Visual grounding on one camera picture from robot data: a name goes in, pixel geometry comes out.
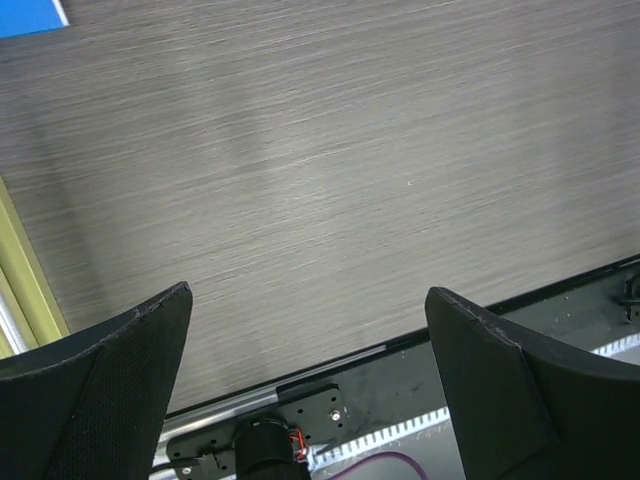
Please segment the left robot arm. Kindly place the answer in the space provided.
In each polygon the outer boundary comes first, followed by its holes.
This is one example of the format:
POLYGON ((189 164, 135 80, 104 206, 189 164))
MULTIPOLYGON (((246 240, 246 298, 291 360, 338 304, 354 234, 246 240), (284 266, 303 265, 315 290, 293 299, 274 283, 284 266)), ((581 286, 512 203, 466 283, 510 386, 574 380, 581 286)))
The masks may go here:
POLYGON ((635 479, 639 279, 609 272, 489 307, 434 287, 409 335, 179 414, 192 294, 178 284, 1 363, 5 479, 307 479, 417 423, 455 443, 425 479, 635 479))

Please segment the blue folder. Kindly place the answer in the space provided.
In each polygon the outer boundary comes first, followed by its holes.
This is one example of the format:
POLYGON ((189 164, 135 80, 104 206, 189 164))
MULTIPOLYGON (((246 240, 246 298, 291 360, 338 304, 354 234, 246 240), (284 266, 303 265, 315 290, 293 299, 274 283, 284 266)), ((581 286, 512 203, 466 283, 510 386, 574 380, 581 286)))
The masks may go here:
POLYGON ((59 0, 1 0, 1 38, 33 35, 69 26, 59 0))

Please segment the yellow-green box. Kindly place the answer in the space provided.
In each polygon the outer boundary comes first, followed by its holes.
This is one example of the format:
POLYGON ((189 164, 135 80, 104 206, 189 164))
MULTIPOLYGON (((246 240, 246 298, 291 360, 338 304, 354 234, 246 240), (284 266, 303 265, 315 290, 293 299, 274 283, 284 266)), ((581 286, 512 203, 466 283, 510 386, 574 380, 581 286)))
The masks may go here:
POLYGON ((69 328, 5 185, 1 186, 1 357, 55 342, 69 328))

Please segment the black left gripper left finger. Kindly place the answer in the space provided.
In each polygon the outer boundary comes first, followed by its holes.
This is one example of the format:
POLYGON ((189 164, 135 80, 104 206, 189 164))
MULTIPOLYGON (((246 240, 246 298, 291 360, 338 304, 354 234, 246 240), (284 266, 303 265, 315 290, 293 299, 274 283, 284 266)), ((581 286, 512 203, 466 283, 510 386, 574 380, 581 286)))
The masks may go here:
POLYGON ((179 282, 108 320, 1 362, 4 479, 146 479, 183 356, 179 282))

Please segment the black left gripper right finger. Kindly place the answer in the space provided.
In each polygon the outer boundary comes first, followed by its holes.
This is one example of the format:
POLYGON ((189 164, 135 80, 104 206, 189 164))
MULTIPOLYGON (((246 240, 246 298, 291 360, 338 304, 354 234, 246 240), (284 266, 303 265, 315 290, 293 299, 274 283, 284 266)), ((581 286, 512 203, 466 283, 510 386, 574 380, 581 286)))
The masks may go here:
POLYGON ((425 313, 469 479, 636 479, 639 368, 443 287, 425 313))

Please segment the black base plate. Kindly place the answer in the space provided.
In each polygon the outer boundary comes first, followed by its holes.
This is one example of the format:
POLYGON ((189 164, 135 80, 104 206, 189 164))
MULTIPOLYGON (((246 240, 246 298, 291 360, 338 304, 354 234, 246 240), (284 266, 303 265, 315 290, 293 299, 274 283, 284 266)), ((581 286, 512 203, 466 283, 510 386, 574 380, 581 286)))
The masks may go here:
MULTIPOLYGON (((639 334, 639 260, 630 257, 494 303, 490 311, 570 345, 594 350, 639 334)), ((172 414, 158 442, 159 479, 230 479, 232 438, 252 416, 301 430, 324 453, 442 408, 429 333, 419 329, 317 366, 172 414)))

